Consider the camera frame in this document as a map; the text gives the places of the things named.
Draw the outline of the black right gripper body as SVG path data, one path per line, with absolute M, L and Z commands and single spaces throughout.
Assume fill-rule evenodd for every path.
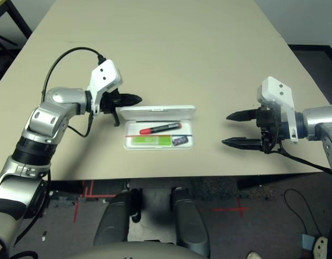
M 261 106 L 256 111 L 256 125 L 261 130 L 258 150 L 265 154 L 282 154 L 279 135 L 282 131 L 281 108 Z

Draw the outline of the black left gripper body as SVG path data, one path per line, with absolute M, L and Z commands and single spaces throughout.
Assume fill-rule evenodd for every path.
M 104 114 L 115 114 L 119 101 L 120 93 L 118 90 L 104 92 L 100 100 L 100 111 Z

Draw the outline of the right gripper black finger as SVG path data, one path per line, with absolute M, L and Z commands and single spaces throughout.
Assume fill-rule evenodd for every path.
M 258 109 L 252 110 L 243 110 L 231 113 L 226 117 L 226 120 L 232 121 L 250 121 L 255 120 L 257 118 Z
M 234 137 L 222 140 L 222 143 L 233 148 L 244 150 L 262 151 L 261 139 L 248 139 L 245 137 Z

